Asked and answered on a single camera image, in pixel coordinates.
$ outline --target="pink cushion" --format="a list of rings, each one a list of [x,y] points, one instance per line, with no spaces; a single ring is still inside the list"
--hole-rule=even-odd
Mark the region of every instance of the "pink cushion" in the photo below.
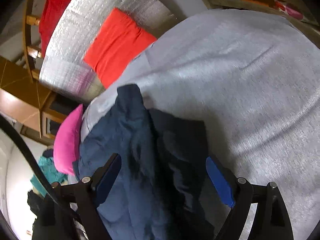
[[[80,127],[83,106],[79,105],[60,125],[53,144],[53,162],[57,171],[74,175],[72,163],[79,158]]]

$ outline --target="red fabric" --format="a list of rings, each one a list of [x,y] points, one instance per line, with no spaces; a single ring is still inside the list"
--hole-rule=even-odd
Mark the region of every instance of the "red fabric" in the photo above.
[[[46,0],[39,25],[43,55],[45,55],[55,27],[70,2],[71,0]]]
[[[117,8],[114,8],[84,56],[105,88],[116,81],[131,60],[156,38]]]

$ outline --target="teal clothing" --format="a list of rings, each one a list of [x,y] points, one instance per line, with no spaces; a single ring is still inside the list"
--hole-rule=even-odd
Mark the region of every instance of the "teal clothing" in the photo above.
[[[55,181],[61,183],[68,178],[66,174],[63,174],[56,170],[52,157],[46,158],[41,156],[38,161],[38,165],[50,184]],[[42,196],[45,196],[47,194],[47,191],[44,189],[44,187],[42,187],[35,175],[33,175],[30,181]]]

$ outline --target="grey blanket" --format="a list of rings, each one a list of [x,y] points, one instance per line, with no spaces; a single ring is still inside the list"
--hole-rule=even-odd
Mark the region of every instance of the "grey blanket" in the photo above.
[[[275,181],[294,239],[304,240],[320,219],[319,65],[318,48],[282,17],[207,11],[167,31],[91,103],[82,140],[114,104],[116,88],[136,83],[147,108],[203,120],[209,151],[236,176]],[[210,183],[201,200],[219,230],[228,209]]]

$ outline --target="black metal frame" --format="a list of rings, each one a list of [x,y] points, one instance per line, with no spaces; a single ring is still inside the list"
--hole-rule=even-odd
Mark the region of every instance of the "black metal frame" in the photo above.
[[[121,169],[121,157],[113,154],[107,163],[98,168],[92,177],[84,177],[77,184],[61,186],[58,182],[49,185],[28,146],[0,115],[0,128],[12,139],[31,166],[48,195],[60,207],[61,212],[79,221],[85,228],[89,240],[112,240],[105,228],[97,207],[105,202]],[[251,185],[244,178],[236,178],[224,168],[218,159],[214,162],[233,191],[236,204],[218,233],[216,240],[238,240],[245,225],[252,203],[258,203],[248,240],[293,240],[292,228],[281,193],[275,183],[267,186]],[[77,212],[70,208],[77,203]]]

